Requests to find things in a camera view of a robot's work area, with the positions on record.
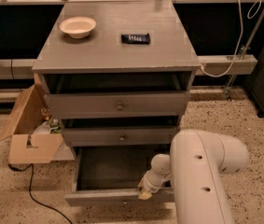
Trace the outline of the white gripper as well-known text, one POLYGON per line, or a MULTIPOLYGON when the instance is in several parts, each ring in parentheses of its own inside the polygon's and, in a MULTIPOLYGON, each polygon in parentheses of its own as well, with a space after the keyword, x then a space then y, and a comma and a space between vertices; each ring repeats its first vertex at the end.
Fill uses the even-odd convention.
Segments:
POLYGON ((157 193, 162 185, 171 179, 170 156, 167 154, 158 154, 151 160, 151 168, 144 174, 138 184, 141 189, 138 199, 148 200, 152 193, 157 193))

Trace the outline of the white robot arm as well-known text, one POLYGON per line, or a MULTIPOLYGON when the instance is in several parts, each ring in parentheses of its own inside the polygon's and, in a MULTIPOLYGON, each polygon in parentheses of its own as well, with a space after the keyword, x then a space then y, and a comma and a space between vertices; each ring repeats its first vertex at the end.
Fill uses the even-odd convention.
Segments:
POLYGON ((235 224, 221 175, 242 171, 249 162, 245 144, 232 136, 183 130, 169 154, 152 158, 140 183, 139 198, 147 200, 170 182, 178 224, 235 224))

